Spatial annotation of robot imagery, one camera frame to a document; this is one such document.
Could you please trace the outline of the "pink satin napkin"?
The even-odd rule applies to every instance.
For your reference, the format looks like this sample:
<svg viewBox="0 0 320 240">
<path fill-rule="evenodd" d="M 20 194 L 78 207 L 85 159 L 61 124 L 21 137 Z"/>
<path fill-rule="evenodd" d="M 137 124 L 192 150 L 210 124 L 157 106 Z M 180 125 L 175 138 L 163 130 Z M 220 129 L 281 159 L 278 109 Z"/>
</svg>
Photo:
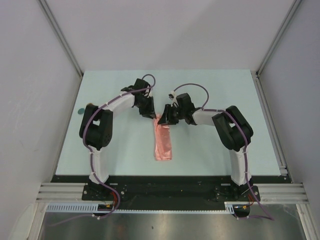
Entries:
<svg viewBox="0 0 320 240">
<path fill-rule="evenodd" d="M 156 161 L 170 161 L 172 155 L 172 142 L 170 136 L 170 126 L 158 124 L 161 115 L 156 114 L 153 120 L 154 129 L 154 157 Z"/>
</svg>

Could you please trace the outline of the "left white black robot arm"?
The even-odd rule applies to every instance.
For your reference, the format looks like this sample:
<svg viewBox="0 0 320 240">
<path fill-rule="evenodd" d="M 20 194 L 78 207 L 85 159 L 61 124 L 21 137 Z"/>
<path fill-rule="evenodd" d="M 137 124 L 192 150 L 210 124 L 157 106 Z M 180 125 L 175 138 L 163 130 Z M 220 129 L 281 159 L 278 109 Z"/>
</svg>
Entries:
<svg viewBox="0 0 320 240">
<path fill-rule="evenodd" d="M 152 89 L 156 84 L 149 84 L 144 78 L 136 79 L 133 85 L 120 90 L 115 98 L 98 106 L 87 104 L 79 129 L 79 137 L 89 151 L 89 179 L 96 185 L 93 194 L 100 200 L 110 196 L 111 188 L 104 184 L 110 174 L 105 163 L 102 163 L 101 152 L 111 142 L 114 118 L 127 109 L 137 107 L 139 114 L 148 119 L 155 119 L 154 98 Z"/>
</svg>

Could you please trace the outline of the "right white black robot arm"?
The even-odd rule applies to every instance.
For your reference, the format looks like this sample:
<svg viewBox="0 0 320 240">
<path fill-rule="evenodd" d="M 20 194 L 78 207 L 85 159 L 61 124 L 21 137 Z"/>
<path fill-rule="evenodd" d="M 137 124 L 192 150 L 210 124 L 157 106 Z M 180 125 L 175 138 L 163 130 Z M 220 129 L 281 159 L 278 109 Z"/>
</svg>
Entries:
<svg viewBox="0 0 320 240">
<path fill-rule="evenodd" d="M 184 120 L 188 125 L 215 127 L 219 139 L 230 152 L 231 180 L 236 184 L 230 188 L 231 196 L 242 201 L 249 194 L 245 185 L 251 180 L 247 148 L 254 131 L 240 110 L 232 105 L 226 109 L 203 109 L 195 107 L 188 93 L 169 94 L 170 104 L 166 104 L 159 125 L 176 125 Z"/>
</svg>

